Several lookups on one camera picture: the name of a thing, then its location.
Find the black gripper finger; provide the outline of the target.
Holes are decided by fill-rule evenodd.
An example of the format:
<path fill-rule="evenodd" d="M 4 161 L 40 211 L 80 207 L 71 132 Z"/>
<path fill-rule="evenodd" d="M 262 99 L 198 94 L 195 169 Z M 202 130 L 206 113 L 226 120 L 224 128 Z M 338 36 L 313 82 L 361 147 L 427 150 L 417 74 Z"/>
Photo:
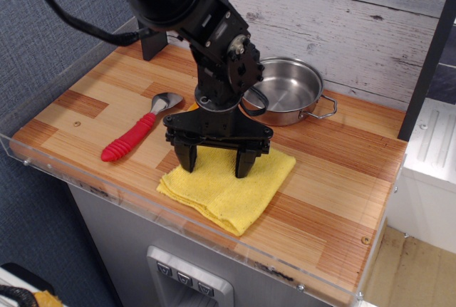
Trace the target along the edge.
<path fill-rule="evenodd" d="M 193 172 L 197 159 L 197 146 L 176 143 L 174 148 L 181 167 L 187 172 Z"/>
<path fill-rule="evenodd" d="M 238 150 L 236 157 L 236 178 L 245 178 L 253 167 L 259 153 L 256 150 Z"/>

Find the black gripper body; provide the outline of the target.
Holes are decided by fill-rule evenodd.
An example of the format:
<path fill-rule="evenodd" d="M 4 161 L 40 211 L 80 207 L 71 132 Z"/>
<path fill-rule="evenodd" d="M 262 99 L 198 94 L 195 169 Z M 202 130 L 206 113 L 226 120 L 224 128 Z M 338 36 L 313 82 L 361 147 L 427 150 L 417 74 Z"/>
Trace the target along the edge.
<path fill-rule="evenodd" d="M 163 123 L 166 139 L 177 154 L 190 154 L 198 146 L 269 153 L 273 131 L 248 118 L 239 108 L 213 113 L 203 108 L 168 115 Z"/>

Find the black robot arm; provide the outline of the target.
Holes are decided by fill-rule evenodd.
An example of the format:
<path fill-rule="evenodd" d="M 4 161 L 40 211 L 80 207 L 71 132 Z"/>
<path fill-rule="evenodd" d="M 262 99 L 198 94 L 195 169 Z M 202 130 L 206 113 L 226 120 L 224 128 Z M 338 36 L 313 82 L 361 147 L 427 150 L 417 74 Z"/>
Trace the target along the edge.
<path fill-rule="evenodd" d="M 128 1 L 146 28 L 174 31 L 186 40 L 197 64 L 197 108 L 163 120 L 182 168 L 193 171 L 203 145 L 235 150 L 235 175 L 246 177 L 256 158 L 269 151 L 273 135 L 239 107 L 264 71 L 248 23 L 228 0 Z"/>

